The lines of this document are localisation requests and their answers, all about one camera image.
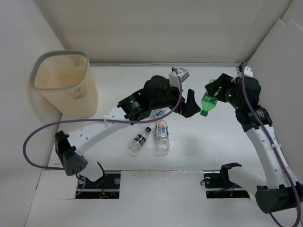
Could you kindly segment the green soda bottle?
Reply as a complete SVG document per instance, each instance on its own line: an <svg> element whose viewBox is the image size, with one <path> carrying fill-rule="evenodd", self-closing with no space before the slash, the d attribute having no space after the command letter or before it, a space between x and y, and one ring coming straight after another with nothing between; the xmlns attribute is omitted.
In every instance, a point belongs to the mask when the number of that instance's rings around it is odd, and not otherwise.
<svg viewBox="0 0 303 227"><path fill-rule="evenodd" d="M211 96L208 94L207 91L205 91L202 99L201 99L201 105L202 105L202 110L201 110L201 115L206 117L208 113L216 107L217 104L217 98L215 97L219 91L221 90L222 87L219 87L218 90L216 91L214 96Z"/></svg>

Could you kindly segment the red label red cap bottle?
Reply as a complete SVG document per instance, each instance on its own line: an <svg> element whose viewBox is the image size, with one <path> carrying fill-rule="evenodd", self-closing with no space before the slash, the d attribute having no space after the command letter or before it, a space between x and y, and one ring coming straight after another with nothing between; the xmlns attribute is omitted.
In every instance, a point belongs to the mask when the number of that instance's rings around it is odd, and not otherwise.
<svg viewBox="0 0 303 227"><path fill-rule="evenodd" d="M88 91L86 88L84 87L79 87L75 90L72 91L68 91L66 94L69 98L78 100L78 99L82 99L87 95Z"/></svg>

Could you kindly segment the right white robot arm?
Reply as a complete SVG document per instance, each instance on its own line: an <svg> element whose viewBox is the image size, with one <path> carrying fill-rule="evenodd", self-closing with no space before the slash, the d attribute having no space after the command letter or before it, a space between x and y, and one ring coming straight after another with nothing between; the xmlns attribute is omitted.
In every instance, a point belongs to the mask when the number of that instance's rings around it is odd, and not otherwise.
<svg viewBox="0 0 303 227"><path fill-rule="evenodd" d="M253 144L265 173L265 179L261 179L239 163L224 164L220 169L220 183L237 184L249 191L266 214L300 209L303 185L283 157L268 111L258 103L261 92L258 80L247 76L232 78L223 73L205 88L210 97L234 107L237 121Z"/></svg>

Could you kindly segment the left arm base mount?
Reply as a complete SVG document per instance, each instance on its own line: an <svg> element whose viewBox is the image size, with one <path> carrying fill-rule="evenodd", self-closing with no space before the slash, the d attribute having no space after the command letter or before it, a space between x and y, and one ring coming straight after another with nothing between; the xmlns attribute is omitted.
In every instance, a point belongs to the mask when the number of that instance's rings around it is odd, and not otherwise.
<svg viewBox="0 0 303 227"><path fill-rule="evenodd" d="M121 171L107 171L107 179L100 186L96 186L90 180L78 176L78 184L75 191L76 199L119 199Z"/></svg>

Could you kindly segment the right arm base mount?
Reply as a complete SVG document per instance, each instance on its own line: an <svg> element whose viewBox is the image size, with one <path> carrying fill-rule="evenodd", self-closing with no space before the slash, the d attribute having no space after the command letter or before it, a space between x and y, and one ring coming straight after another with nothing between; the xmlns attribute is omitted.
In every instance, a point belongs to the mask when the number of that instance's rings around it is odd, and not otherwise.
<svg viewBox="0 0 303 227"><path fill-rule="evenodd" d="M228 171L235 167L242 167L239 163L228 163L221 166L220 170L204 170L203 180L200 182L205 187L207 199L249 199L248 191L233 183L229 179Z"/></svg>

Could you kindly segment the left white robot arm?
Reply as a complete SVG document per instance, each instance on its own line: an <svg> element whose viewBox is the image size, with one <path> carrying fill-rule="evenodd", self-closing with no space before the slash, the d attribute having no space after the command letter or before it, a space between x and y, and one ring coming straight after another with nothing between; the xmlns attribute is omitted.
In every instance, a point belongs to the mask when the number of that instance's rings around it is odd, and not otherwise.
<svg viewBox="0 0 303 227"><path fill-rule="evenodd" d="M170 73L169 78L153 76L146 81L143 88L119 101L105 118L88 119L88 125L77 130L55 134L55 152L67 176L80 174L86 177L94 187L105 183L102 166L99 171L93 169L84 157L85 153L96 143L107 136L133 124L151 123L148 120L151 112L157 109L170 108L185 118L192 117L201 109L195 101L195 93L189 89L187 98L182 97L182 82L187 75Z"/></svg>

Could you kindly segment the crushed clear water bottle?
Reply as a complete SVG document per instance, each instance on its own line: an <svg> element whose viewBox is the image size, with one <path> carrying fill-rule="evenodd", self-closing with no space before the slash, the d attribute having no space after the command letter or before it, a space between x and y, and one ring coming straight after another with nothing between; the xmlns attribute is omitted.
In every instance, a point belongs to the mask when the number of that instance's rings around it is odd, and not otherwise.
<svg viewBox="0 0 303 227"><path fill-rule="evenodd" d="M169 108L152 110L151 114L150 114L150 118L157 119L157 118L162 117L163 115L167 114L169 111L170 111Z"/></svg>

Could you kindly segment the orange blue label clear bottle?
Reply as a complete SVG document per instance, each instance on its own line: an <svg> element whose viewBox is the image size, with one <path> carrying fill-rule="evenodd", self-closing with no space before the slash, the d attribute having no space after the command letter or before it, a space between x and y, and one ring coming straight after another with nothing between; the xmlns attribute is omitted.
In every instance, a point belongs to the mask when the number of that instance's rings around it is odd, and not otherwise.
<svg viewBox="0 0 303 227"><path fill-rule="evenodd" d="M168 124L160 120L155 125L155 146L157 156L167 156L170 149Z"/></svg>

